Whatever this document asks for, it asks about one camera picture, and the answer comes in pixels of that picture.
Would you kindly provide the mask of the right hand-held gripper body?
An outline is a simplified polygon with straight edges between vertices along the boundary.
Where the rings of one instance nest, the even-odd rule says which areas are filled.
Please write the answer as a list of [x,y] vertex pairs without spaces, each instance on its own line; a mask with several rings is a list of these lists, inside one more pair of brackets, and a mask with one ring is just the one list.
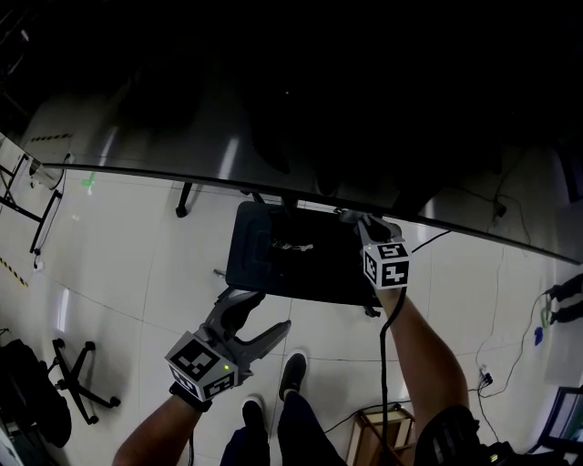
[[409,250],[401,235],[383,241],[361,236],[363,274],[375,289],[408,286]]

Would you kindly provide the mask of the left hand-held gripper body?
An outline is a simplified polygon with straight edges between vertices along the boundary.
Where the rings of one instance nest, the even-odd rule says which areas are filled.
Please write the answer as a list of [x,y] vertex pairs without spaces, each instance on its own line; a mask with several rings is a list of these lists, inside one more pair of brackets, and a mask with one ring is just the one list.
[[174,380],[197,400],[210,401],[252,377],[242,352],[228,346],[242,327],[236,324],[233,335],[220,324],[186,331],[165,357]]

